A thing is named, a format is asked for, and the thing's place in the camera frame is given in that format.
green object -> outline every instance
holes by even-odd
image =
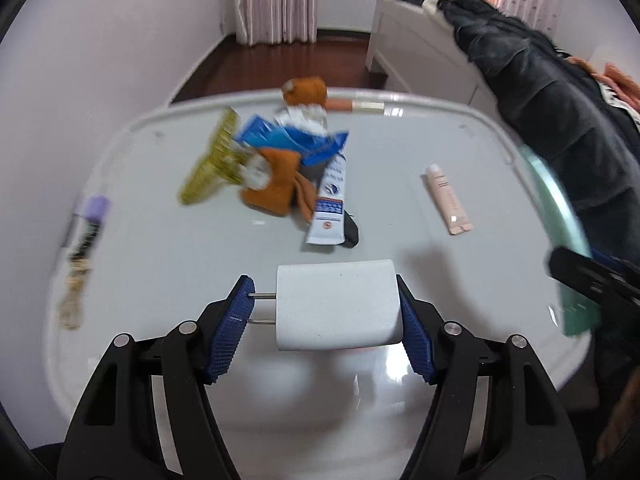
[[[591,249],[574,210],[558,184],[555,176],[544,161],[529,146],[520,148],[520,155],[527,163],[533,184],[536,187],[536,208],[545,225],[546,234],[554,247],[564,246],[578,254],[591,258]],[[600,322],[598,305],[558,283],[562,303],[564,335],[586,332]]]

blue packet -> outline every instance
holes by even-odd
[[[298,152],[302,156],[300,164],[312,166],[332,158],[342,149],[348,136],[348,132],[337,132],[330,137],[315,136],[292,126],[278,126],[254,115],[236,140],[254,148],[280,148]]]

metal screw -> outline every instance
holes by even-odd
[[[118,334],[113,339],[113,344],[116,345],[117,347],[122,347],[126,345],[128,342],[129,342],[129,336],[127,334]]]
[[[448,322],[444,325],[444,331],[449,335],[460,335],[462,327],[458,323]]]
[[[178,330],[181,334],[191,334],[196,331],[197,327],[195,321],[185,321],[180,325]]]
[[[252,325],[275,325],[276,324],[275,319],[254,319],[253,317],[250,317],[249,319],[247,319],[246,322]]]
[[[515,335],[511,337],[511,342],[518,348],[524,348],[527,345],[527,340],[524,339],[521,335]]]
[[[275,292],[249,292],[247,296],[249,298],[254,298],[254,300],[275,300],[276,299]]]

blue gripper pad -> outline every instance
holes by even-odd
[[[229,370],[244,327],[254,310],[255,300],[249,297],[250,292],[255,292],[254,280],[247,278],[231,301],[211,339],[206,374],[213,383]]]
[[[409,300],[400,292],[400,310],[402,311],[402,344],[411,368],[429,383],[434,378],[433,343],[418,320]]]

prong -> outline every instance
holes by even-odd
[[[249,292],[249,298],[254,298],[254,300],[275,300],[276,293],[275,292]]]
[[[275,319],[254,319],[250,317],[247,320],[247,323],[249,323],[250,325],[275,325],[276,320]]]

